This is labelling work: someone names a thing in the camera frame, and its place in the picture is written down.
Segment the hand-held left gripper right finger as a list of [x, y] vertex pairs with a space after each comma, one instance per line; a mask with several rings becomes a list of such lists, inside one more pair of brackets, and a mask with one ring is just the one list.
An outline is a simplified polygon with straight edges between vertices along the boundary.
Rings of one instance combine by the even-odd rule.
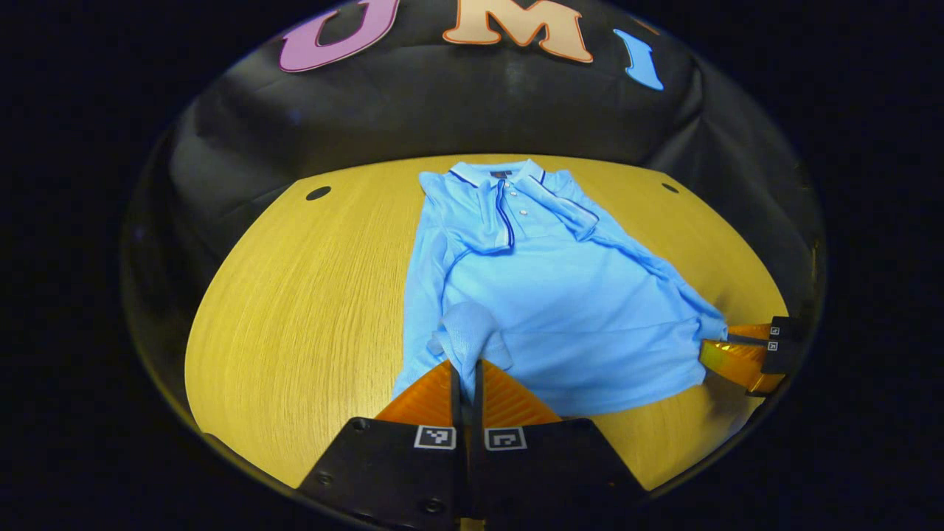
[[472, 513], [486, 524], [624, 524], [648, 497], [590, 419], [564, 420], [489, 361], [476, 364]]

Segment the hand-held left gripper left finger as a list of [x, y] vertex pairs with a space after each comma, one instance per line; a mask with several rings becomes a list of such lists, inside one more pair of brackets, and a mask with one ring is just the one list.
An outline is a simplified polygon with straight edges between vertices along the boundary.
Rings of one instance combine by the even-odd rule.
[[462, 390], [444, 362], [374, 417], [352, 417], [298, 487], [375, 528], [456, 528]]

